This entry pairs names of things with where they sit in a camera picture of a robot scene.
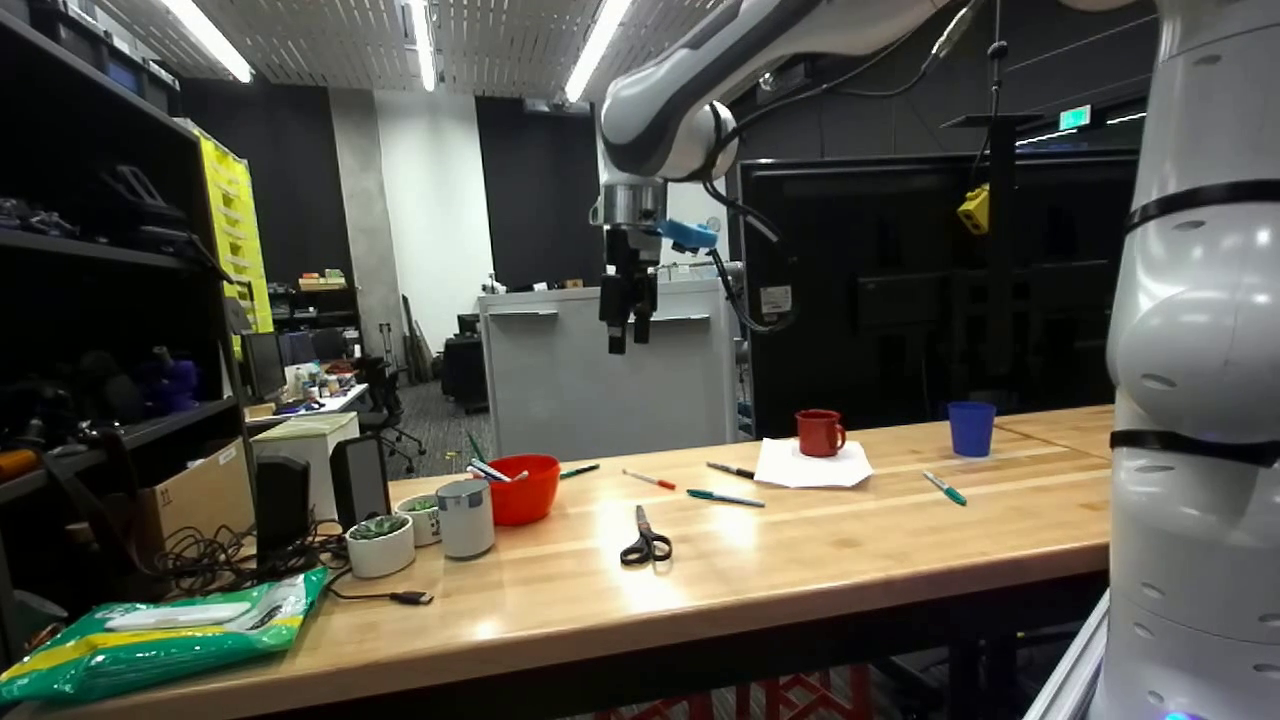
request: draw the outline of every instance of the scissors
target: scissors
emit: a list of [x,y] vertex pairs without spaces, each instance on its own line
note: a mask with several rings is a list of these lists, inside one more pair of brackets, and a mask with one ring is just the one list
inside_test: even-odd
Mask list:
[[637,505],[637,527],[639,527],[639,539],[623,550],[623,565],[637,570],[637,565],[650,565],[650,561],[673,561],[673,538],[664,531],[654,531],[650,516],[645,516],[645,505]]

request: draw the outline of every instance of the red container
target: red container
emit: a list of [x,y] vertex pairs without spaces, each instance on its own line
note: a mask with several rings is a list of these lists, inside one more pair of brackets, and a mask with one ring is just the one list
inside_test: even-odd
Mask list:
[[558,487],[561,487],[561,459],[558,455],[499,455],[488,459],[491,468],[499,468],[504,476],[514,476],[514,483],[491,480],[491,524],[537,524],[552,512]]

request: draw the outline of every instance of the red cup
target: red cup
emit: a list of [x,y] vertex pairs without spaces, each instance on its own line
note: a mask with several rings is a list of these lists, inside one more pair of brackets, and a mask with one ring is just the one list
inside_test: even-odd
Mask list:
[[488,480],[491,524],[517,527],[517,524],[537,524],[552,512],[552,502],[561,487],[558,455],[497,455],[488,466],[514,476],[514,483]]
[[802,409],[797,414],[797,436],[805,455],[842,455],[845,450],[845,425],[832,409]]

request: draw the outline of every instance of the ceiling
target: ceiling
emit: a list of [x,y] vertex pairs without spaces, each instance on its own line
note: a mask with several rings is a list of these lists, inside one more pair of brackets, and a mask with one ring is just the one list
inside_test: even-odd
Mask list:
[[[161,0],[97,0],[179,79],[229,79]],[[199,0],[212,23],[274,86],[421,88],[405,43],[400,0]],[[427,0],[439,88],[472,96],[558,102],[599,0]],[[605,86],[705,20],[719,0],[632,0],[632,13],[589,86]]]

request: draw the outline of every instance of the box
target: box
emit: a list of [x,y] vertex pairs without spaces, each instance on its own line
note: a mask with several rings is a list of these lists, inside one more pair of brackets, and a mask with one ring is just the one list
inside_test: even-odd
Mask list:
[[229,524],[233,531],[253,527],[244,439],[193,459],[166,483],[140,487],[137,550],[143,561],[161,556],[166,539],[179,527],[199,527],[206,538],[212,538],[222,524]]
[[332,450],[339,439],[361,436],[357,414],[321,414],[321,418],[294,418],[262,436],[253,436],[253,466],[269,455],[299,459],[312,468],[312,519],[337,519],[332,502]]

